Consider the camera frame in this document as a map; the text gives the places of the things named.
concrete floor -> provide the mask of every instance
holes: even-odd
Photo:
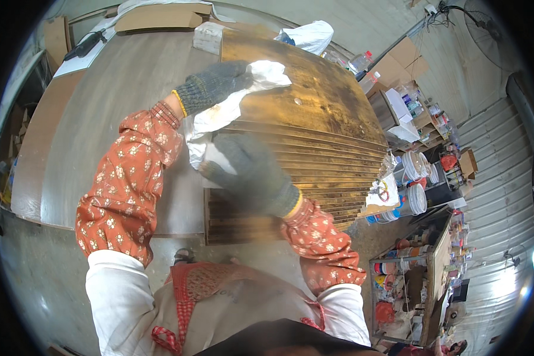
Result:
[[[349,228],[360,267],[406,234],[409,218],[385,225],[364,219]],[[19,313],[44,349],[50,342],[85,356],[99,355],[89,300],[85,293],[87,260],[73,231],[39,226],[12,215],[4,216],[0,254]],[[237,257],[242,264],[273,274],[299,286],[309,295],[298,256],[286,241],[207,247],[203,239],[152,239],[154,260],[147,268],[150,288],[160,288],[169,273],[174,252],[191,248],[196,260],[221,262]],[[370,325],[370,281],[362,285],[364,314]]]

gloved hand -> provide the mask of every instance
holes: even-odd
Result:
[[[220,185],[244,208],[285,217],[298,203],[300,192],[283,173],[271,150],[251,134],[219,134],[214,145],[237,175],[226,173],[216,162],[205,161],[200,173]]]
[[[186,77],[186,82],[172,91],[178,96],[184,115],[199,113],[221,103],[234,92],[253,84],[251,73],[245,73],[246,61],[216,63],[203,72]]]

worker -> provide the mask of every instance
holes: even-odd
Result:
[[[366,273],[349,236],[246,135],[214,141],[237,175],[214,162],[200,172],[242,207],[282,218],[281,233],[299,254],[316,299],[250,267],[193,263],[186,249],[175,255],[164,286],[150,291],[144,269],[152,260],[155,206],[163,169],[182,149],[182,118],[249,87],[246,67],[214,64],[150,110],[128,115],[80,199],[75,230],[88,257],[85,288],[102,355],[380,354],[370,347],[360,294]]]
[[[451,347],[441,344],[441,337],[435,339],[435,344],[430,349],[420,348],[413,345],[398,342],[393,344],[388,352],[389,356],[459,356],[467,348],[467,340],[455,342]]]

white shirt sleeve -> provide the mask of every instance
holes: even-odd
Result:
[[[108,249],[91,253],[88,262],[85,289],[101,354],[131,355],[145,332],[142,326],[156,314],[144,266]]]
[[[336,284],[322,292],[317,302],[325,310],[325,332],[371,346],[368,327],[362,311],[362,287],[356,284]]]

floral sleeve cover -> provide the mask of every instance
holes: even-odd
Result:
[[[318,202],[301,198],[297,212],[285,218],[282,232],[299,254],[303,278],[315,296],[341,283],[362,285],[366,272],[358,268],[358,253],[350,237],[335,229],[333,216]]]
[[[86,256],[112,249],[152,260],[149,241],[157,225],[163,169],[182,149],[180,123],[163,101],[127,116],[120,137],[99,162],[91,190],[77,206],[75,232]]]

